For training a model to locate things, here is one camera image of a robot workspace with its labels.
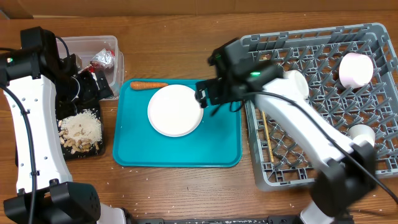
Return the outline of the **red foil snack wrapper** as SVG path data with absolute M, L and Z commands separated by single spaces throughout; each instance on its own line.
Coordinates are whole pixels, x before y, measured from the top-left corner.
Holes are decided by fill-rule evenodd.
M 113 50 L 103 49 L 98 52 L 89 62 L 89 64 L 82 69 L 82 71 L 94 72 L 96 69 L 106 70 L 115 66 L 116 55 Z

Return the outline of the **orange carrot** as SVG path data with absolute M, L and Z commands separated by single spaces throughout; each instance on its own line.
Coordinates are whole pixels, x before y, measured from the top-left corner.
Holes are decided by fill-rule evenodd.
M 133 90 L 152 90 L 152 89 L 160 89 L 168 86 L 168 83 L 163 82 L 141 82 L 141 81 L 133 81 L 130 83 L 130 87 Z

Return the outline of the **pink plate with food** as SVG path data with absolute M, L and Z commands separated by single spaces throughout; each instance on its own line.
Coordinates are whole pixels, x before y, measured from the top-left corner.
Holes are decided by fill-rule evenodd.
M 195 90 L 185 85 L 169 85 L 154 93 L 147 107 L 152 127 L 168 137 L 190 134 L 201 123 L 203 108 L 195 98 Z

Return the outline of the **wooden chopstick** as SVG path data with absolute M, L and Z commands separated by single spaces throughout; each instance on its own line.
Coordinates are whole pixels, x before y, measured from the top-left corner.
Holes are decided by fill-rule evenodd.
M 268 126 L 267 126 L 266 114 L 264 111 L 261 111 L 261 115 L 262 115 L 262 119 L 263 119 L 263 123 L 264 123 L 264 130 L 265 130 L 265 136 L 266 136 L 266 140 L 267 140 L 269 159 L 271 162 L 274 162 L 274 156 L 273 156 L 273 152 L 272 152 L 271 139 L 269 136 L 269 130 L 268 130 Z

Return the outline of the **white bowl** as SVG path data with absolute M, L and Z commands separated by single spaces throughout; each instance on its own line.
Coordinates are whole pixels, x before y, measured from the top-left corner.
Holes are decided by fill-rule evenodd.
M 283 73 L 285 79 L 290 80 L 295 86 L 302 98 L 306 100 L 309 97 L 309 87 L 304 75 L 298 70 L 290 70 Z

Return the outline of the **small white cup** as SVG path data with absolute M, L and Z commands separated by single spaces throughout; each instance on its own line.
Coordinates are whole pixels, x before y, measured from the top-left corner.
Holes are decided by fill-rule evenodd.
M 360 145 L 367 141 L 370 145 L 375 146 L 376 134 L 370 126 L 365 124 L 354 125 L 349 128 L 347 134 L 355 144 Z

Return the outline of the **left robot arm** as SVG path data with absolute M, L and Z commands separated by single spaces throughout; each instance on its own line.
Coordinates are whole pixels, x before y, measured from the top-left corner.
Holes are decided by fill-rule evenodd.
M 80 72 L 77 57 L 58 52 L 60 37 L 41 27 L 21 31 L 18 50 L 1 51 L 1 88 L 16 137 L 17 195 L 4 201 L 15 223 L 133 223 L 124 208 L 100 202 L 91 184 L 74 182 L 58 123 L 85 109 L 100 118 L 113 95 L 103 72 Z

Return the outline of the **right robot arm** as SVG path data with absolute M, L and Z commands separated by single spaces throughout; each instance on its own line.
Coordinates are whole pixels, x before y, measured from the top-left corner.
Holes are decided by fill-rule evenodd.
M 334 223 L 346 209 L 376 188 L 376 153 L 367 141 L 355 143 L 316 112 L 284 78 L 271 60 L 256 61 L 233 39 L 214 49 L 208 64 L 216 78 L 198 82 L 195 98 L 202 108 L 251 100 L 282 126 L 305 151 L 317 178 L 312 201 L 299 215 L 300 223 Z

